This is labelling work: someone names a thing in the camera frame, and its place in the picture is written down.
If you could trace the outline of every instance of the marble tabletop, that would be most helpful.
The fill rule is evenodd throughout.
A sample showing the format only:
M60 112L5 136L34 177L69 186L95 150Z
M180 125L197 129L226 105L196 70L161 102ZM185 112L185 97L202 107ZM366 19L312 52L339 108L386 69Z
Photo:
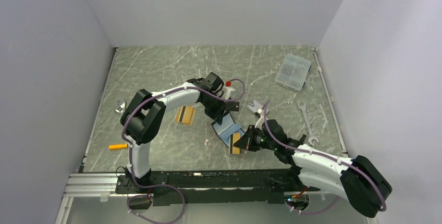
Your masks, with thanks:
M312 61L305 87L300 92L278 86L276 75L285 55L292 53ZM268 99L269 119L276 119L289 137L299 139L307 134L307 126L297 102L307 104L312 128L320 144L314 148L333 155L342 155L338 133L327 102L311 48L308 46L135 46L120 47L114 57L108 85L92 141L87 152L84 172L110 172L128 163L128 150L109 150L121 139L120 115L114 101L129 103L136 91L162 91L183 84L190 78L205 77L211 71L224 81L240 78L246 92L240 111L233 112L236 123L246 130L257 118L246 107L252 100L264 104ZM235 97L241 84L233 82ZM229 154L226 145L214 133L212 120L204 114L201 104L196 108L191 126L174 122L177 111L163 118L156 138L151 142L152 170L227 170L287 168L269 150Z

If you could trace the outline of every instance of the adjustable wrench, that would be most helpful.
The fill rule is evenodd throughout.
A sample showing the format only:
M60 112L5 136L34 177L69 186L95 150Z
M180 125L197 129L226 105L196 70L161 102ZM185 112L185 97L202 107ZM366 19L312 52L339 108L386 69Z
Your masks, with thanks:
M310 125L309 117L307 116L307 105L305 104L305 102L302 102L302 104L298 103L298 108L301 109L302 114L304 116L305 124L307 124L307 128L309 129L308 141L309 141L310 145L312 145L312 146L314 145L313 141L316 141L316 143L319 144L319 140L314 135L313 130L312 130L312 126Z

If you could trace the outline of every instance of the white wall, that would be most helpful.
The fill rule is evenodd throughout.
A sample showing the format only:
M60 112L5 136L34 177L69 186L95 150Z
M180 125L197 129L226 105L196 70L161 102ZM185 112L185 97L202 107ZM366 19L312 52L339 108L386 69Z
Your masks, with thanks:
M86 0L0 0L0 223L54 223L111 58Z
M318 46L342 0L88 0L113 46Z
M351 155L393 187L380 223L440 223L442 0L343 0L320 62Z

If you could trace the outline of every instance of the yellow screwdriver handle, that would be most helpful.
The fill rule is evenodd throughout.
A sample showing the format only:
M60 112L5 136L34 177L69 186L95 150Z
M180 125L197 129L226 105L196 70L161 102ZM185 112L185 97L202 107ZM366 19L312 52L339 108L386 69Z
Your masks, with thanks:
M115 145L109 145L110 150L121 150L123 148L127 148L127 144L115 144Z

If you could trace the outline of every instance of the clear plastic container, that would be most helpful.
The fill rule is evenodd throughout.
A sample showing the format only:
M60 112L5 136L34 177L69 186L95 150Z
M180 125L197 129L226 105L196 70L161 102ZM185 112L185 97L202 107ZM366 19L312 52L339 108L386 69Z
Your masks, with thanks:
M312 67L312 62L299 56L287 54L281 70L276 76L276 83L293 90L299 91L305 85L305 78Z

